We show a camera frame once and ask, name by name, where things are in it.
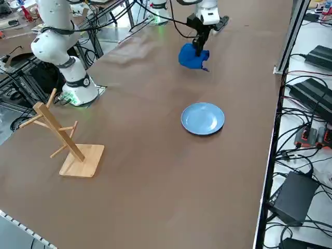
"wooden peg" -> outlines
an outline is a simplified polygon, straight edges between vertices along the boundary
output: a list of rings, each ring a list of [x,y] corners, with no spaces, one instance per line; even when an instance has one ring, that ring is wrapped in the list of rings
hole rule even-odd
[[[53,116],[53,114],[49,111],[47,106],[44,103],[38,102],[34,105],[34,110],[39,114],[42,115],[50,127],[50,129],[56,134],[63,142],[64,145],[68,147],[71,154],[80,162],[83,162],[85,159],[85,156],[83,153],[78,149],[76,144],[73,142],[73,140],[68,136],[68,134],[65,131],[59,131],[61,128],[61,125],[58,123],[56,118]]]
[[[63,151],[64,149],[66,149],[67,145],[63,145],[60,149],[58,149],[56,152],[54,152],[50,158],[55,157],[57,154],[59,154],[61,151]]]
[[[44,124],[43,122],[39,122],[39,121],[33,121],[35,124],[37,124],[37,125],[40,125],[40,126],[43,126],[43,127],[46,127],[46,128],[49,128],[48,126],[47,126],[47,124]]]
[[[73,126],[73,129],[72,129],[72,131],[71,131],[71,134],[69,135],[69,137],[70,137],[71,139],[73,138],[73,135],[74,135],[74,133],[75,133],[75,131],[76,131],[77,124],[78,124],[78,121],[75,121],[74,126]]]
[[[53,101],[54,96],[56,95],[56,93],[57,93],[57,89],[53,88],[52,93],[50,95],[50,98],[48,99],[47,104],[46,104],[47,108],[50,108],[51,103],[52,103],[52,101]]]
[[[71,134],[69,135],[70,138],[73,138],[74,132],[75,132],[76,127],[77,127],[77,124],[78,124],[78,121],[75,121],[74,126],[73,126],[73,129],[72,129],[72,131],[71,131]],[[57,154],[59,154],[61,151],[63,151],[64,149],[66,149],[66,147],[67,147],[66,145],[63,145],[60,149],[58,149],[56,152],[54,152],[54,153],[50,156],[50,158],[55,157],[55,156],[56,156]]]
[[[70,126],[70,127],[62,127],[59,129],[59,131],[69,131],[69,130],[72,130],[74,127],[73,126]]]
[[[37,121],[39,118],[41,118],[43,115],[42,114],[39,114],[37,116],[34,116],[33,118],[29,119],[27,122],[23,123],[23,124],[20,124],[19,128],[24,128],[26,127],[27,125],[33,123],[34,121]]]

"plate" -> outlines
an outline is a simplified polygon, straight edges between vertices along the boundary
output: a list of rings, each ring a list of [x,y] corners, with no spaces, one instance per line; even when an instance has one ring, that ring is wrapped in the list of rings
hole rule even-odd
[[[219,131],[225,123],[223,111],[211,103],[189,105],[181,115],[183,127],[196,135],[210,135]]]

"wooden mug tree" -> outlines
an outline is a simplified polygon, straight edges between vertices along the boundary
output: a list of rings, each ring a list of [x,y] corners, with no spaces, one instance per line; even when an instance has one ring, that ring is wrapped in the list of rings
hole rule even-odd
[[[37,115],[21,124],[19,128],[35,123],[50,129],[63,143],[63,146],[54,152],[50,158],[55,157],[65,148],[68,148],[70,151],[59,174],[63,176],[92,177],[96,171],[105,146],[75,144],[73,142],[72,137],[78,121],[76,121],[72,127],[62,127],[49,110],[56,92],[57,90],[54,88],[46,105],[42,102],[36,103],[33,108],[37,112]],[[45,120],[45,123],[38,121],[41,118]]]

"blue towel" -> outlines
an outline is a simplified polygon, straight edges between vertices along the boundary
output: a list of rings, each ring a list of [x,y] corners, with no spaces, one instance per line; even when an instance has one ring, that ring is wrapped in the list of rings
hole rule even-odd
[[[178,54],[178,61],[182,66],[185,66],[190,69],[203,69],[208,71],[203,67],[203,61],[207,61],[210,56],[210,52],[208,50],[203,50],[201,52],[201,56],[196,56],[195,48],[193,44],[186,43],[180,53]]]

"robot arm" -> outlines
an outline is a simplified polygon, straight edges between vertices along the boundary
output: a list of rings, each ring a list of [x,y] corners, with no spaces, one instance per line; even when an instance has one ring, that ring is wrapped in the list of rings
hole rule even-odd
[[[196,50],[196,56],[200,56],[204,44],[209,38],[211,30],[219,32],[226,26],[229,18],[225,16],[221,18],[218,12],[217,0],[177,0],[181,5],[196,5],[195,13],[187,17],[187,26],[197,31],[196,38],[192,44]],[[166,8],[167,0],[152,0],[151,11],[159,16],[169,18]],[[166,19],[160,19],[159,23],[165,22]]]
[[[37,0],[38,11],[44,24],[57,29],[73,30],[71,8],[67,0]],[[31,50],[41,61],[54,64],[63,74],[66,84],[62,90],[75,106],[91,102],[98,96],[98,89],[77,57],[67,51],[79,39],[79,33],[63,35],[54,30],[39,33],[31,43]]]

